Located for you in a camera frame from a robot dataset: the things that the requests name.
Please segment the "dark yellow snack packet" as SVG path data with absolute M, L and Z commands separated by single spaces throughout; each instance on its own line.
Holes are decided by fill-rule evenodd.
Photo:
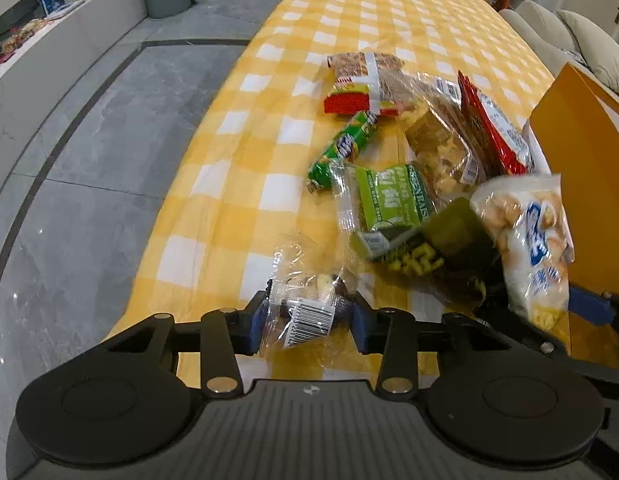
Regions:
M 498 250 L 470 200 L 453 200 L 420 226 L 355 230 L 349 244 L 360 257 L 450 304 L 473 310 L 508 304 Z

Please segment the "clear bag of dark candies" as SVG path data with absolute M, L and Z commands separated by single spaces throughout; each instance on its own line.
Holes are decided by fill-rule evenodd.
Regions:
M 345 349 L 356 286 L 342 252 L 331 254 L 301 235 L 285 240 L 273 257 L 262 356 L 334 361 Z

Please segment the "white bag of puffs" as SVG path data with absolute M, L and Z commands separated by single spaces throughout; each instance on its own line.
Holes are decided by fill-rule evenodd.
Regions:
M 557 174 L 498 177 L 471 206 L 503 263 L 510 309 L 549 332 L 569 307 L 570 237 Z

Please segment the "green wafer packet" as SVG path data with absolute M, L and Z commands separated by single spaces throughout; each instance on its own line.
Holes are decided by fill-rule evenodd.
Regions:
M 375 171 L 352 162 L 331 162 L 332 193 L 345 232 L 416 228 L 436 213 L 430 190 L 414 164 Z

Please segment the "red snack bag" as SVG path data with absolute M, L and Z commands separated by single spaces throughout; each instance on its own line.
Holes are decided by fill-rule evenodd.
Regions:
M 505 113 L 462 72 L 457 81 L 461 110 L 468 122 L 468 142 L 489 178 L 527 174 L 530 150 Z

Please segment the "green tube snack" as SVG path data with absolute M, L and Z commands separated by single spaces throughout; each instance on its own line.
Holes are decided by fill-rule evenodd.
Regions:
M 308 191 L 311 193 L 331 188 L 329 167 L 334 160 L 355 162 L 358 155 L 378 130 L 378 116 L 361 110 L 357 112 L 323 148 L 308 167 Z

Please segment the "clear bag brown pastries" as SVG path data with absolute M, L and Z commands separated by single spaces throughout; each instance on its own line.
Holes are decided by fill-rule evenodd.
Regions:
M 388 70 L 383 84 L 396 101 L 398 123 L 415 154 L 413 163 L 436 201 L 443 205 L 469 198 L 485 180 L 485 171 L 470 145 L 456 82 L 427 73 L 408 75 Z

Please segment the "orange cardboard box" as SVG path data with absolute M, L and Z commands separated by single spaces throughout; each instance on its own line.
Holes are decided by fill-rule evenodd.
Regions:
M 561 178 L 571 285 L 619 294 L 619 99 L 563 66 L 523 128 L 536 167 Z

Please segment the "yellow checkered tablecloth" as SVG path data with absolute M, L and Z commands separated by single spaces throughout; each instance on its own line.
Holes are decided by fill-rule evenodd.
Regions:
M 323 110 L 326 58 L 358 51 L 394 54 L 410 73 L 464 73 L 516 125 L 553 81 L 483 0 L 282 0 L 192 138 L 117 330 L 157 312 L 189 322 L 244 307 L 290 240 L 334 263 L 334 203 L 308 192 L 306 171 L 343 124 Z

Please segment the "beige cushion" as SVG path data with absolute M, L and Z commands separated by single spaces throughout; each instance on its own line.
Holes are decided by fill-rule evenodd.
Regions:
M 559 10 L 558 15 L 571 30 L 589 69 L 602 84 L 619 94 L 619 44 L 581 14 Z

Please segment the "beige sofa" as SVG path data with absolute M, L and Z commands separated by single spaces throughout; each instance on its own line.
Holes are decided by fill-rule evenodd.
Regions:
M 551 12 L 532 0 L 525 0 L 517 9 L 503 9 L 499 14 L 515 29 L 552 75 L 557 76 L 563 66 L 570 63 L 602 84 L 589 69 L 575 37 L 559 17 L 558 11 Z M 619 97 L 619 94 L 602 85 Z

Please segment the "white low shelf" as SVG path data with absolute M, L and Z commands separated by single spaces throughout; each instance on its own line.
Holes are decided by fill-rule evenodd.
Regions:
M 78 78 L 146 15 L 145 0 L 87 0 L 0 65 L 0 190 Z

